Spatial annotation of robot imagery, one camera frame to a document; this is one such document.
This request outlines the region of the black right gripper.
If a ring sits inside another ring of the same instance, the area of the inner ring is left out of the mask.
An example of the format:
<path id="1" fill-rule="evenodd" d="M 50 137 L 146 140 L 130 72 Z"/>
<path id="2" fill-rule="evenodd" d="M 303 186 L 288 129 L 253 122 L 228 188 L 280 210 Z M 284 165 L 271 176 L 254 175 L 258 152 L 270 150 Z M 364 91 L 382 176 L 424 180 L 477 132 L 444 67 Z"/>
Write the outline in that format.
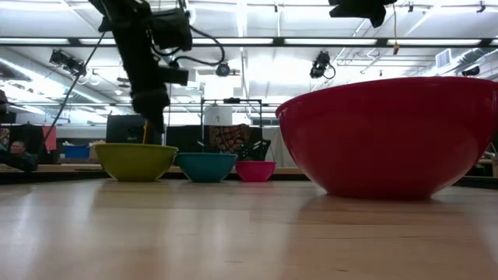
<path id="1" fill-rule="evenodd" d="M 378 28 L 384 23 L 385 6 L 396 2 L 397 0 L 328 0 L 328 4 L 333 6 L 329 16 L 368 19 L 373 28 Z"/>

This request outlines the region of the lime green bowl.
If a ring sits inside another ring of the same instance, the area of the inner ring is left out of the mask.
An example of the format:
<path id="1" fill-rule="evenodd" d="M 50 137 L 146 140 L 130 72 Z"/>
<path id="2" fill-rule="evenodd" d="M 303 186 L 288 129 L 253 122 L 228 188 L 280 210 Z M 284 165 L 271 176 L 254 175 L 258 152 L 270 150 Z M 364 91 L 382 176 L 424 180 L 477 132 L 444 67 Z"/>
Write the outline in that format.
<path id="1" fill-rule="evenodd" d="M 120 182 L 153 182 L 171 167 L 178 148 L 165 145 L 105 143 L 95 145 L 106 173 Z"/>

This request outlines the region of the teal bowl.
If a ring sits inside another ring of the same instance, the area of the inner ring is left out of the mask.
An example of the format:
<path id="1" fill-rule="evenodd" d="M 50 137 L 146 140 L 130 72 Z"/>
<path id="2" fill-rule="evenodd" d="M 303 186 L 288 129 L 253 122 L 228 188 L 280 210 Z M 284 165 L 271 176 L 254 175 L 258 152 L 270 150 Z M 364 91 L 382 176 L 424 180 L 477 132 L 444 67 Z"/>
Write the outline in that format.
<path id="1" fill-rule="evenodd" d="M 177 165 L 194 183 L 219 183 L 232 171 L 236 154 L 213 152 L 180 152 Z"/>

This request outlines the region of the pink bowl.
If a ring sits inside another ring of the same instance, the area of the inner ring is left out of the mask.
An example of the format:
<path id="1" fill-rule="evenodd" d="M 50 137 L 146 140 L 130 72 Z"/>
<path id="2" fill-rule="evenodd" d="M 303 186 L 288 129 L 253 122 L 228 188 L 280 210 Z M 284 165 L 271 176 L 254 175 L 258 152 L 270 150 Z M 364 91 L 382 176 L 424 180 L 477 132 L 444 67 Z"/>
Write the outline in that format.
<path id="1" fill-rule="evenodd" d="M 276 162 L 237 161 L 235 169 L 239 177 L 247 182 L 265 182 L 274 173 Z"/>

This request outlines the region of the nested rainbow bowls stack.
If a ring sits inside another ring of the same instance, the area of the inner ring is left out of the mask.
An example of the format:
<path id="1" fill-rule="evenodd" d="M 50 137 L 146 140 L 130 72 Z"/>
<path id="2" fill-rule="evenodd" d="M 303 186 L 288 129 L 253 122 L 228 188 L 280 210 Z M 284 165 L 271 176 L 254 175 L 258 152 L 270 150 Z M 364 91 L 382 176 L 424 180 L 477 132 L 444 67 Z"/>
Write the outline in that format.
<path id="1" fill-rule="evenodd" d="M 295 164 L 329 194 L 426 199 L 462 178 L 498 133 L 498 82 L 359 82 L 295 97 L 275 114 Z"/>

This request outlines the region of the black computer monitor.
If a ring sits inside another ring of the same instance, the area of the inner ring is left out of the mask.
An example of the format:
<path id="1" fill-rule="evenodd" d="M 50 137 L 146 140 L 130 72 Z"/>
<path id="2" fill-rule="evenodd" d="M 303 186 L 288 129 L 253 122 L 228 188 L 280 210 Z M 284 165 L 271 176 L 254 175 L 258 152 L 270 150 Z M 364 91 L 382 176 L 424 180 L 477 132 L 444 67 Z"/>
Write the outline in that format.
<path id="1" fill-rule="evenodd" d="M 161 145 L 162 135 L 141 115 L 110 115 L 105 142 Z"/>

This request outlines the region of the brown patterned cloth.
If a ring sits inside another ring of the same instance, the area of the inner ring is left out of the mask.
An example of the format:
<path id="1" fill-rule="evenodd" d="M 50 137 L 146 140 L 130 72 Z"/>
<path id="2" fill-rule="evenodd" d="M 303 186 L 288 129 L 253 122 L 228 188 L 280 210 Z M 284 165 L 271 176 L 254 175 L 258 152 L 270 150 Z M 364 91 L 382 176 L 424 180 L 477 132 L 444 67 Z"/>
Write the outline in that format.
<path id="1" fill-rule="evenodd" d="M 208 147 L 223 153 L 238 153 L 251 136 L 251 129 L 246 124 L 209 126 L 208 132 Z"/>

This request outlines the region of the black diagonal strut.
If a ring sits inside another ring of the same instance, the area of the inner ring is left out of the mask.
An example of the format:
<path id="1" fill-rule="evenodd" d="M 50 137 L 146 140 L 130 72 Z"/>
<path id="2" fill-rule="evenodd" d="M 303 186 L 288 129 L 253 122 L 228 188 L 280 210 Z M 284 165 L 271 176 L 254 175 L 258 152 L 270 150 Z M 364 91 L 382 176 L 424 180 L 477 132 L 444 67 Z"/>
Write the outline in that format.
<path id="1" fill-rule="evenodd" d="M 82 77 L 83 75 L 83 71 L 86 70 L 86 67 L 87 65 L 89 64 L 90 60 L 93 58 L 97 48 L 101 45 L 101 42 L 103 40 L 103 38 L 105 37 L 106 35 L 106 32 L 102 32 L 102 34 L 100 35 L 95 47 L 93 48 L 93 50 L 90 52 L 90 55 L 89 57 L 85 60 L 84 64 L 82 65 L 82 67 L 80 68 L 80 70 L 76 73 L 76 77 L 75 79 L 73 80 L 71 86 L 68 88 L 66 94 L 65 94 L 65 98 L 63 99 L 63 102 L 61 103 L 61 106 L 59 108 L 59 111 L 58 113 L 56 114 L 54 120 L 52 121 L 49 129 L 47 130 L 47 133 L 46 135 L 44 136 L 44 139 L 40 145 L 40 148 L 38 149 L 38 152 L 37 152 L 37 155 L 36 155 L 36 159 L 34 161 L 34 165 L 37 166 L 39 161 L 40 161 L 40 158 L 42 156 L 42 153 L 43 153 L 43 150 L 44 150 L 44 147 L 45 147 L 45 143 L 46 141 L 48 140 L 48 138 L 51 136 L 51 132 L 53 131 L 55 125 L 57 124 L 58 122 L 58 119 L 59 117 L 61 116 L 64 108 L 65 108 L 65 105 L 67 104 L 68 102 L 68 98 L 70 96 L 70 94 L 72 93 L 73 89 L 75 88 L 77 82 L 79 81 L 79 79 Z"/>

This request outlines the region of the white ceiling air vent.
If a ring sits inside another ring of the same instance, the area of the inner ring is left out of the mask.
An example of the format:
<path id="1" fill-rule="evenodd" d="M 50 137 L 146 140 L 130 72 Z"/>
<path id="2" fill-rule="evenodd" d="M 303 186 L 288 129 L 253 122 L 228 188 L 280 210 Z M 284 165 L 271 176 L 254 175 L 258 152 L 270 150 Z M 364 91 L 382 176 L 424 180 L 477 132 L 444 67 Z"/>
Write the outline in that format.
<path id="1" fill-rule="evenodd" d="M 448 65 L 451 65 L 452 55 L 451 49 L 445 49 L 441 51 L 439 54 L 435 55 L 435 62 L 437 68 L 445 68 Z"/>

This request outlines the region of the black ceiling spotlight cluster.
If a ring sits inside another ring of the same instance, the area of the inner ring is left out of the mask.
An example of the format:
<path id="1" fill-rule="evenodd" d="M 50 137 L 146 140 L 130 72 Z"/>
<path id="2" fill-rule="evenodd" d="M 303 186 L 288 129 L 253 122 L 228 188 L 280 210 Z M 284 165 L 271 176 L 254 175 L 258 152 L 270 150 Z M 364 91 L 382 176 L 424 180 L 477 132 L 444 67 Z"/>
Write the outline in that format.
<path id="1" fill-rule="evenodd" d="M 53 50 L 49 62 L 56 67 L 64 69 L 72 76 L 77 76 L 78 74 L 82 76 L 86 75 L 85 62 L 69 56 L 62 50 Z"/>

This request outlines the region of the red hanging cloth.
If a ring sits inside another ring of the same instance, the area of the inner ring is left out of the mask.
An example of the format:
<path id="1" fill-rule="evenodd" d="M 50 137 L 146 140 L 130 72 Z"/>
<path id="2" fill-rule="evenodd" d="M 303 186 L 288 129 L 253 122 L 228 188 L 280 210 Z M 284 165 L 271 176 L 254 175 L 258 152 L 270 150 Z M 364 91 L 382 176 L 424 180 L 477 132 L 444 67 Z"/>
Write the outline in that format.
<path id="1" fill-rule="evenodd" d="M 42 132 L 44 136 L 45 149 L 50 152 L 57 149 L 57 128 L 51 126 L 43 126 Z"/>

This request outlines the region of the white draped cloth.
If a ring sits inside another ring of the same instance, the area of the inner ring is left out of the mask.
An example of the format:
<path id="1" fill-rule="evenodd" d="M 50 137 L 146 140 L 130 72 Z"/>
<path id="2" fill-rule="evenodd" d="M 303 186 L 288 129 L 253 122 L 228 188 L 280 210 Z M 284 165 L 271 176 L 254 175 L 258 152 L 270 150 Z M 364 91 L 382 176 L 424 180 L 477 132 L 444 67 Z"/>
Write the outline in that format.
<path id="1" fill-rule="evenodd" d="M 296 164 L 283 141 L 280 127 L 264 127 L 262 129 L 262 135 L 264 140 L 269 140 L 271 142 L 267 151 L 267 156 L 265 157 L 267 161 L 275 161 L 277 167 L 296 167 Z"/>

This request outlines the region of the person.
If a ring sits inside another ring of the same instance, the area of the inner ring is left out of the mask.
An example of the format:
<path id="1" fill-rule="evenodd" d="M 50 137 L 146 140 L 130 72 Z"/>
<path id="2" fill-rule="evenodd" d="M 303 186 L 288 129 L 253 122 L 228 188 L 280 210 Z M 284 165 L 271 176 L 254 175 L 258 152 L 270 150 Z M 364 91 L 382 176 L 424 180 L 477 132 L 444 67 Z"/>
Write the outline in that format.
<path id="1" fill-rule="evenodd" d="M 25 143 L 21 141 L 13 142 L 10 149 L 0 145 L 0 164 L 5 164 L 27 173 L 33 172 L 37 168 L 36 156 L 28 153 Z"/>

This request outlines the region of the black metal rack frame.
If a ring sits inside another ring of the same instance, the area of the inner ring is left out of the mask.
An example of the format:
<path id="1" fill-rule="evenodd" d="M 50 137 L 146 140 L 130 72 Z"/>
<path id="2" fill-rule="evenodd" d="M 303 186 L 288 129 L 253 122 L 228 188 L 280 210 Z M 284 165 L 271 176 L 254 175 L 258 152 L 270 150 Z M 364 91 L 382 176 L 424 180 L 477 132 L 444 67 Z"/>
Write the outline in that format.
<path id="1" fill-rule="evenodd" d="M 223 98 L 223 99 L 206 99 L 204 97 L 201 98 L 200 100 L 200 139 L 198 140 L 198 144 L 202 147 L 202 151 L 205 151 L 205 147 L 207 146 L 207 143 L 205 141 L 205 124 L 204 124 L 204 110 L 208 108 L 209 106 L 212 106 L 213 104 L 215 105 L 220 105 L 220 106 L 227 106 L 227 107 L 232 107 L 233 110 L 237 109 L 238 107 L 243 107 L 243 108 L 253 108 L 254 110 L 257 110 L 257 113 L 259 114 L 259 121 L 261 122 L 259 124 L 259 127 L 262 128 L 262 111 L 263 111 L 263 101 L 262 99 L 248 99 L 248 98 L 239 98 L 239 97 L 228 97 L 228 98 Z"/>

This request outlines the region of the black overhead frame beam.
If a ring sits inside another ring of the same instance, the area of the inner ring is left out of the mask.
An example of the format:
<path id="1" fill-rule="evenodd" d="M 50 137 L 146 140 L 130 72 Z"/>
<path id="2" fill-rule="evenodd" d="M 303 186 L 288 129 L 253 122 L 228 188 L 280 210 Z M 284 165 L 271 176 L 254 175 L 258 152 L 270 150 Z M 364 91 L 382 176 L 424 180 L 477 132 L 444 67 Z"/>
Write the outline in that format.
<path id="1" fill-rule="evenodd" d="M 89 47 L 96 45 L 97 37 L 0 37 L 0 46 L 71 46 Z M 470 48 L 498 47 L 498 37 L 494 38 L 402 38 L 388 37 L 220 37 L 209 39 L 196 37 L 195 47 L 209 47 L 220 42 L 227 47 L 400 47 L 410 48 Z M 103 38 L 102 46 L 115 45 L 112 38 Z"/>

